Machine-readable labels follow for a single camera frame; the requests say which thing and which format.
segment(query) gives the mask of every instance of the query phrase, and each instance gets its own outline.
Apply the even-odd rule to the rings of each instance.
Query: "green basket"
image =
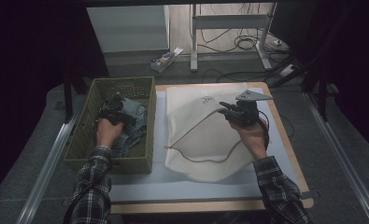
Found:
[[[148,110],[147,134],[133,146],[126,158],[112,159],[112,174],[149,174],[152,152],[156,92],[154,77],[97,78],[93,81],[85,106],[67,143],[64,161],[76,172],[88,161],[94,149],[94,120],[105,99],[117,91],[125,98],[143,104]]]

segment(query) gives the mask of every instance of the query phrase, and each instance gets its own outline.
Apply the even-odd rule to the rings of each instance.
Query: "cuff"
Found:
[[[282,171],[280,170],[275,157],[267,157],[253,162],[254,170],[259,180],[270,178],[271,176],[280,176]]]
[[[91,158],[93,157],[97,157],[97,158],[103,157],[103,158],[106,158],[108,162],[110,162],[111,161],[111,149],[105,146],[95,147],[91,155]]]

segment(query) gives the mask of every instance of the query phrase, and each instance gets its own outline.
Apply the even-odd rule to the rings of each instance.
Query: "hand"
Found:
[[[111,147],[116,138],[121,135],[123,123],[112,125],[108,119],[100,119],[97,126],[97,146]]]
[[[265,120],[261,119],[261,121],[265,124],[265,126],[267,126]],[[232,122],[230,122],[230,125],[239,133],[240,139],[253,156],[254,160],[257,161],[267,157],[264,144],[265,139],[263,137],[263,128],[259,123],[248,127],[240,127]]]

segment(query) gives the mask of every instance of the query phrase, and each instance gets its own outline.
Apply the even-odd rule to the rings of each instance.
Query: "wall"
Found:
[[[103,52],[169,48],[168,7],[88,7],[87,10]]]

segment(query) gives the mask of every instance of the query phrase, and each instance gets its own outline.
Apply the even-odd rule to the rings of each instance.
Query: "power strip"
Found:
[[[280,75],[282,77],[285,77],[286,75],[290,74],[292,71],[294,71],[297,68],[298,67],[296,65],[289,64],[289,66],[287,66],[283,71],[281,71]]]

